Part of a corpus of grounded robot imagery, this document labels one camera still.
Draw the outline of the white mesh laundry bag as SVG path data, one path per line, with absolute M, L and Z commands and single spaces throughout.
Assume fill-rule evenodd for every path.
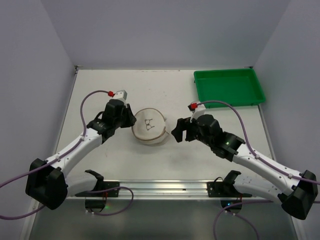
M 143 145 L 161 146 L 169 139 L 169 127 L 165 116 L 155 108 L 143 108 L 134 117 L 133 136 Z

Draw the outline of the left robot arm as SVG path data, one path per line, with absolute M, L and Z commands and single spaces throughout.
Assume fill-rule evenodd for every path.
M 55 210 L 72 195 L 102 195 L 104 190 L 116 191 L 116 186 L 107 186 L 104 177 L 93 170 L 86 170 L 79 179 L 68 175 L 86 155 L 111 138 L 118 128 L 130 128 L 135 122 L 130 105 L 123 97 L 110 99 L 102 117 L 90 121 L 72 143 L 46 160 L 37 158 L 31 163 L 26 194 Z

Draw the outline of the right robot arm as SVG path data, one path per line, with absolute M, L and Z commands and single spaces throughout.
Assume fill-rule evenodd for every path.
M 259 175 L 245 176 L 232 170 L 219 185 L 214 184 L 229 197 L 251 195 L 280 204 L 289 215 L 305 220 L 318 195 L 316 175 L 309 170 L 299 172 L 272 159 L 262 160 L 262 155 L 249 149 L 248 144 L 235 134 L 223 131 L 212 115 L 197 119 L 179 118 L 171 134 L 175 140 L 200 141 L 219 158 L 241 165 Z

